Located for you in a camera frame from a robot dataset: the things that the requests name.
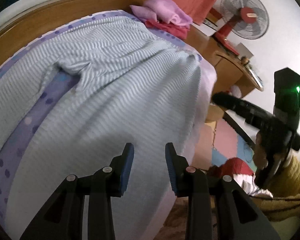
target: electric fan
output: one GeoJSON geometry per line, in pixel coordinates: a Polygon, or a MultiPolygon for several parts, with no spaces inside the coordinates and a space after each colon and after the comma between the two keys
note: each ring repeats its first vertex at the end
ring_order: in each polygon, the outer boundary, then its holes
{"type": "Polygon", "coordinates": [[[260,0],[221,0],[220,9],[226,24],[214,34],[214,38],[237,56],[239,53],[227,41],[231,31],[242,38],[255,40],[269,27],[268,12],[260,0]]]}

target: pink towel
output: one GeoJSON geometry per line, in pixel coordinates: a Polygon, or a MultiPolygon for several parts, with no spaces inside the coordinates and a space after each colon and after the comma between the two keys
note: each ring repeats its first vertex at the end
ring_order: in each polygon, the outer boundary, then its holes
{"type": "Polygon", "coordinates": [[[147,20],[157,20],[157,15],[153,10],[151,10],[148,7],[145,6],[136,6],[136,5],[130,5],[130,8],[135,16],[141,19],[147,19],[147,20]]]}
{"type": "Polygon", "coordinates": [[[187,26],[192,23],[192,18],[172,0],[146,0],[143,6],[153,10],[157,17],[165,23],[173,23],[178,26],[187,26]]]}

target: black tool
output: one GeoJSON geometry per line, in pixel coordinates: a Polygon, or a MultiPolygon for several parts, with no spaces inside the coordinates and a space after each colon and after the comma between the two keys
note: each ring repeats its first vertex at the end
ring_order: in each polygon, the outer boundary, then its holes
{"type": "Polygon", "coordinates": [[[78,178],[68,175],[45,202],[20,240],[82,239],[85,195],[89,198],[88,240],[115,240],[110,197],[126,191],[134,156],[127,143],[122,155],[93,175],[78,178]]]}
{"type": "Polygon", "coordinates": [[[185,240],[212,239],[210,195],[215,196],[218,239],[280,239],[267,217],[230,176],[206,176],[177,155],[172,143],[167,143],[165,155],[172,190],[177,197],[189,197],[185,240]]]}
{"type": "Polygon", "coordinates": [[[234,111],[245,118],[245,123],[260,130],[261,146],[267,155],[268,166],[256,171],[255,184],[267,188],[271,178],[282,170],[284,161],[275,160],[274,154],[290,149],[300,149],[300,135],[297,128],[300,119],[300,76],[289,68],[274,73],[274,115],[262,108],[224,92],[212,96],[219,106],[234,111]]]}

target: person's hand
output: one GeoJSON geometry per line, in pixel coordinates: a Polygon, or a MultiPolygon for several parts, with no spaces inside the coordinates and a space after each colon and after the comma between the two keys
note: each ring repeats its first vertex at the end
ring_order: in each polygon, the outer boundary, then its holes
{"type": "MultiPolygon", "coordinates": [[[[257,133],[256,137],[256,145],[253,149],[254,155],[253,155],[253,162],[256,165],[256,167],[260,170],[263,170],[268,166],[268,160],[266,158],[266,152],[264,148],[261,146],[261,134],[260,132],[257,133]]],[[[284,161],[285,157],[287,155],[287,150],[284,149],[281,153],[274,154],[274,160],[278,161],[284,161]]],[[[283,167],[287,167],[290,164],[290,161],[292,159],[293,153],[292,151],[289,152],[288,157],[283,165],[283,167]]]]}

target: metal screw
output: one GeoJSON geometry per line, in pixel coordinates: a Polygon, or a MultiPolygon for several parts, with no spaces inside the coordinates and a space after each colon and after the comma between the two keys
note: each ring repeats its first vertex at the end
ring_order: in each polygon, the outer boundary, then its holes
{"type": "Polygon", "coordinates": [[[189,173],[194,173],[195,172],[195,167],[188,166],[188,167],[186,167],[186,171],[189,172],[189,173]]]}
{"type": "Polygon", "coordinates": [[[67,176],[67,181],[74,181],[75,180],[75,175],[71,174],[67,176]]]}
{"type": "Polygon", "coordinates": [[[111,168],[110,166],[106,166],[106,167],[104,167],[104,168],[102,169],[102,171],[105,172],[105,173],[109,173],[109,172],[112,171],[112,168],[111,168]]]}
{"type": "Polygon", "coordinates": [[[229,175],[224,175],[224,176],[222,177],[222,179],[223,179],[224,181],[226,181],[226,182],[230,182],[230,181],[232,180],[232,178],[231,178],[229,175]]]}

